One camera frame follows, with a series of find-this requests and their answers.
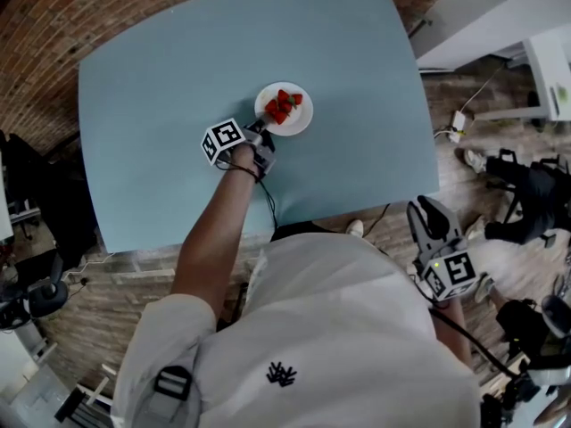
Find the white power adapter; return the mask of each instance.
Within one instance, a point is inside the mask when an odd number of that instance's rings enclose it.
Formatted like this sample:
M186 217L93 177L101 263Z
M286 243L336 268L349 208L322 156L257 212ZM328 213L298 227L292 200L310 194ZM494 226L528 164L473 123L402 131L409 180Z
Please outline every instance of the white power adapter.
M449 133L447 135L448 139L452 143L457 144L460 142L460 137L464 134L465 125L466 125L466 116L462 114L460 111L455 111L451 123L452 133Z

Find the white t-shirt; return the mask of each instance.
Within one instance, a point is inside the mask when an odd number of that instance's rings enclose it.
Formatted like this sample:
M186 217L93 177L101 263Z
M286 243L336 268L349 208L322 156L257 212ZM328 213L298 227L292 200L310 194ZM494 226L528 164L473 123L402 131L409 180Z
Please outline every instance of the white t-shirt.
M141 389L182 365L200 393L200 427L480 426L475 376L436 340L408 276L365 240L271 243L250 289L242 318L220 333L194 296L147 305L114 419L131 419Z

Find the sneaker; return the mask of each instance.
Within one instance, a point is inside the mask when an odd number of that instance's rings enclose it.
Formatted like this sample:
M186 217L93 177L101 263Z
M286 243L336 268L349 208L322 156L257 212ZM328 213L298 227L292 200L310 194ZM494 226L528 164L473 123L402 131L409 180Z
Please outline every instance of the sneaker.
M476 238L479 238L484 234L485 226L488 224L488 221L484 216L480 216L476 219L476 221L466 229L464 236L468 241L472 241Z
M464 151L464 161L476 173L482 173L485 171L487 157L481 153L466 149Z
M478 285L476 293L474 293L474 301L478 304L484 301L485 298L490 294L490 290L494 285L495 281L492 279L492 277L489 274L484 273L482 279L480 279L480 284Z
M363 226L363 222L358 220L357 218L349 224L345 233L348 235L357 236L358 238L362 238L365 234L365 227Z

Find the forearm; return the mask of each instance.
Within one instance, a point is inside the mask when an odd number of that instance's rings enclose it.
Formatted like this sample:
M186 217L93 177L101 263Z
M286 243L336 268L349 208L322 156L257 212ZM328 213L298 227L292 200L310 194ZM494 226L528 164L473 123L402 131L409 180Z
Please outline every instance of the forearm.
M466 329L466 321L464 320L464 311L462 310L460 298L452 298L449 300L446 309L438 309L438 311L457 325ZM448 347L458 360L468 367L471 367L472 357L468 339L434 316L432 316L432 321L434 323L434 329L436 330L436 339Z
M171 293L187 293L209 303L216 317L236 261L254 177L228 171L182 245Z

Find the black buckle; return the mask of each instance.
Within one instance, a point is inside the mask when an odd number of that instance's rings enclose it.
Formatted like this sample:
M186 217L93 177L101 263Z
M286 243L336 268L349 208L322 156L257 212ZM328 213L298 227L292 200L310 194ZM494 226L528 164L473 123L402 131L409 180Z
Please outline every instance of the black buckle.
M163 395L186 401L192 376L182 366L164 367L154 380L154 390Z

